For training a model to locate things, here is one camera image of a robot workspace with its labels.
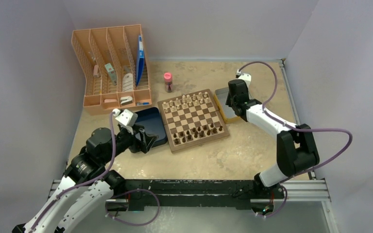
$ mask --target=pink bottle cap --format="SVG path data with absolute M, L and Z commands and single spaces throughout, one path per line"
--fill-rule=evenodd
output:
M 172 74 L 169 73 L 169 72 L 165 73 L 165 74 L 164 74 L 164 80 L 165 80 L 166 82 L 172 82 Z

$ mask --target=blue tray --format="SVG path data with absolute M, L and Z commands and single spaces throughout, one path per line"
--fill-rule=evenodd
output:
M 143 125 L 146 133 L 158 135 L 158 139 L 152 146 L 153 148 L 161 146 L 168 141 L 167 134 L 165 133 L 164 122 L 162 121 L 158 108 L 148 108 L 139 111 L 136 114 L 138 114 L 138 119 L 136 119 L 135 123 Z

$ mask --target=desk organizer compartment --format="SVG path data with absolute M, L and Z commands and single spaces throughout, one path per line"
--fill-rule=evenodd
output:
M 136 86 L 138 36 L 142 36 L 145 64 L 142 78 Z M 85 75 L 84 109 L 91 115 L 107 114 L 114 108 L 136 110 L 139 106 L 151 105 L 151 79 L 149 60 L 141 25 L 118 26 L 75 30 L 72 46 Z M 108 75 L 105 65 L 110 63 L 117 75 L 117 85 Z M 98 65 L 99 77 L 94 77 Z M 133 91 L 122 90 L 125 74 L 133 76 Z M 120 105 L 120 98 L 132 97 L 132 103 Z

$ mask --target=small box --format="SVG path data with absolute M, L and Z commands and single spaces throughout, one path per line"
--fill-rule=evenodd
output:
M 94 65 L 94 78 L 99 78 L 100 76 L 98 65 Z
M 108 72 L 109 78 L 112 80 L 112 83 L 116 86 L 117 85 L 117 73 L 115 72 L 114 68 L 112 67 L 111 63 L 105 65 L 106 72 Z

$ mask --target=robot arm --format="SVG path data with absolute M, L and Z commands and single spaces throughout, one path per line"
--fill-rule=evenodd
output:
M 258 126 L 276 139 L 277 163 L 254 177 L 255 185 L 262 190 L 274 187 L 288 177 L 317 165 L 320 158 L 312 133 L 299 133 L 287 126 L 299 129 L 310 129 L 310 127 L 306 124 L 297 126 L 295 123 L 287 122 L 269 110 L 270 115 L 282 120 L 285 125 L 268 117 L 260 101 L 249 99 L 247 85 L 251 80 L 247 79 L 247 76 L 244 79 L 239 76 L 238 79 L 228 83 L 226 105 L 231 107 L 237 116 Z
M 114 113 L 120 129 L 120 132 L 115 136 L 116 153 L 114 156 L 119 155 L 126 149 L 130 149 L 133 153 L 148 152 L 158 136 L 147 135 L 143 126 L 135 124 L 137 114 L 129 110 L 120 111 L 118 109 L 114 110 Z M 140 140 L 136 138 L 138 133 L 140 134 Z M 87 213 L 90 213 L 90 210 L 96 207 L 97 203 L 104 202 L 106 196 L 110 198 L 115 188 L 118 188 L 124 179 L 121 176 L 117 177 L 114 171 L 109 171 L 102 181 L 92 184 L 89 192 L 84 193 L 88 190 L 88 186 L 81 186 L 61 197 L 58 197 L 58 195 L 68 188 L 90 181 L 103 174 L 105 165 L 111 160 L 111 155 L 111 130 L 108 128 L 96 129 L 86 141 L 86 146 L 81 149 L 79 155 L 72 159 L 55 193 L 48 199 L 39 213 L 29 222 L 17 225 L 12 232 L 53 233 L 55 228 L 59 229 L 58 224 L 60 222 L 63 228 L 73 229 L 83 216 L 86 216 Z M 80 210 L 81 208 L 89 210 L 89 212 L 83 213 Z

